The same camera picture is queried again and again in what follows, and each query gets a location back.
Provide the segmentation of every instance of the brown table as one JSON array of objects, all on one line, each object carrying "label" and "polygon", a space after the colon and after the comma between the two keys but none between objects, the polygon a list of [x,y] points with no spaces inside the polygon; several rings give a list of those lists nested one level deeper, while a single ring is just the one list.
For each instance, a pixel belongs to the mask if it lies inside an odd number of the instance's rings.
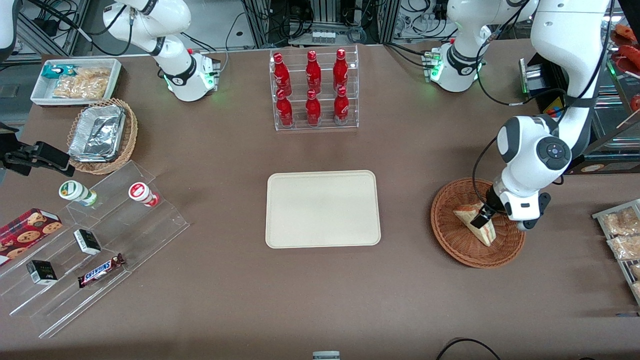
[{"label": "brown table", "polygon": [[[419,46],[427,49],[430,46]],[[495,42],[483,68],[500,99],[518,95],[528,40]],[[360,47],[360,128],[273,129],[267,51],[233,53],[220,90],[180,102],[149,57],[120,59],[117,96],[140,122],[133,159],[193,225],[64,328],[40,340],[0,306],[1,359],[432,359],[449,340],[485,341],[507,359],[631,359],[640,318],[590,214],[640,197],[637,175],[572,176],[517,259],[495,270],[455,262],[431,232],[437,190],[470,175],[510,116],[474,85],[450,94],[382,46]],[[34,106],[23,140],[62,149],[77,109]],[[492,149],[479,175],[504,164]],[[264,242],[266,181],[276,172],[368,169],[376,174],[382,240],[373,247],[273,250]],[[92,185],[102,177],[78,174]],[[34,206],[65,205],[65,178],[8,174],[0,223]],[[474,344],[444,359],[489,359]]]}]

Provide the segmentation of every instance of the clear acrylic rack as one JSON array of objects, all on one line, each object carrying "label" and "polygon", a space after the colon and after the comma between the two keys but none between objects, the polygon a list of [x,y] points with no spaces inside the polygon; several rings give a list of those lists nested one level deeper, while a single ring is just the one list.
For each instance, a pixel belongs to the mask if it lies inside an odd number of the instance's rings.
[{"label": "clear acrylic rack", "polygon": [[[133,161],[97,183],[97,202],[84,207],[69,203],[57,214],[64,227],[22,256],[0,268],[0,295],[12,316],[28,316],[40,338],[50,338],[84,310],[120,284],[142,263],[183,232],[189,224],[154,184],[155,177]],[[160,194],[148,208],[129,198],[129,185],[141,181]],[[91,256],[80,251],[73,232],[92,231],[102,250]],[[126,263],[84,288],[77,278],[122,253]],[[32,259],[50,261],[58,281],[36,285],[27,273]]]},{"label": "clear acrylic rack", "polygon": [[[347,116],[346,125],[339,126],[333,121],[333,101],[336,93],[333,90],[333,64],[335,63],[335,52],[338,49],[346,51],[346,60],[349,65],[348,82],[347,82],[347,98],[349,99],[349,115]],[[311,127],[307,123],[307,52],[294,47],[272,50],[269,57],[269,76],[271,77],[271,100],[273,102],[273,118],[277,131],[284,130],[315,130],[315,129],[345,129],[358,127],[360,125],[360,112],[358,109],[358,99],[360,97],[359,78],[358,78],[358,47],[357,46],[328,46],[328,47],[312,47],[305,50],[314,50],[317,54],[317,62],[322,70],[322,91],[317,96],[321,106],[320,126]],[[273,71],[275,63],[273,62],[273,54],[281,53],[285,65],[289,68],[291,76],[292,93],[288,96],[293,110],[292,127],[284,127],[278,118],[276,109],[276,86]]]}]

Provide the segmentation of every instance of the cookie box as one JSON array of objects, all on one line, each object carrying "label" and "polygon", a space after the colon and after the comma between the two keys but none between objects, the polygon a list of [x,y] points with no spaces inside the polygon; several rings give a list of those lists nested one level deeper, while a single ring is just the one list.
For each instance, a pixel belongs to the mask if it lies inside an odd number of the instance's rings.
[{"label": "cookie box", "polygon": [[31,209],[0,227],[0,266],[20,256],[61,227],[60,218],[40,209]]}]

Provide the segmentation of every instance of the coca-cola bottle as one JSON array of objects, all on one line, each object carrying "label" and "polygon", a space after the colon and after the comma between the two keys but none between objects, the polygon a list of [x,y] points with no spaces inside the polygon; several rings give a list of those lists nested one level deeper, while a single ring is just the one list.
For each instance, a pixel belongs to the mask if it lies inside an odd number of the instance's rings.
[{"label": "coca-cola bottle", "polygon": [[333,102],[333,121],[336,125],[346,125],[347,115],[349,115],[349,99],[347,99],[347,88],[344,85],[338,86],[338,96]]},{"label": "coca-cola bottle", "polygon": [[284,90],[278,89],[278,91],[276,91],[276,97],[278,97],[276,109],[278,110],[280,123],[284,127],[293,126],[293,111],[291,110],[291,103],[285,96]]},{"label": "coca-cola bottle", "polygon": [[316,91],[316,95],[322,92],[322,71],[313,50],[307,53],[307,84],[311,90]]},{"label": "coca-cola bottle", "polygon": [[307,91],[307,122],[311,127],[320,126],[320,102],[316,99],[316,91],[309,89]]},{"label": "coca-cola bottle", "polygon": [[275,62],[275,69],[273,75],[276,78],[276,86],[279,89],[284,90],[284,95],[291,95],[291,77],[289,76],[289,69],[284,62],[282,62],[282,54],[275,53],[273,55],[273,62]]},{"label": "coca-cola bottle", "polygon": [[335,64],[333,64],[333,90],[338,91],[341,85],[347,86],[349,65],[347,65],[347,52],[344,49],[338,49],[335,52]]}]

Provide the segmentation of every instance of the woven basket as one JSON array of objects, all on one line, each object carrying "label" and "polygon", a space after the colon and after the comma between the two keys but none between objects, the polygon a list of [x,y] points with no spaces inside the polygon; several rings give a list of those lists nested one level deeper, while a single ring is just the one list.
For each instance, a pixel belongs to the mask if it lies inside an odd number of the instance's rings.
[{"label": "woven basket", "polygon": [[[116,158],[116,160],[110,163],[81,163],[73,159],[69,160],[71,165],[73,165],[78,171],[88,172],[93,175],[105,175],[123,167],[127,163],[127,161],[129,161],[129,158],[131,158],[133,148],[136,146],[136,136],[138,135],[138,120],[136,119],[136,114],[131,111],[131,108],[129,107],[129,105],[127,105],[126,102],[119,99],[103,100],[89,106],[97,107],[107,105],[118,105],[127,112],[125,127],[122,130],[122,140],[120,141],[118,157]],[[71,146],[71,140],[73,140],[74,134],[76,133],[76,126],[78,125],[79,119],[80,114],[76,116],[76,121],[74,121],[74,124],[71,126],[71,131],[67,136],[68,146]]]},{"label": "woven basket", "polygon": [[[491,187],[487,180],[476,179],[480,193]],[[504,215],[493,218],[495,240],[486,246],[471,233],[453,209],[478,202],[470,177],[445,185],[431,205],[431,227],[440,245],[454,259],[474,268],[497,268],[515,259],[524,244],[525,233]]]}]

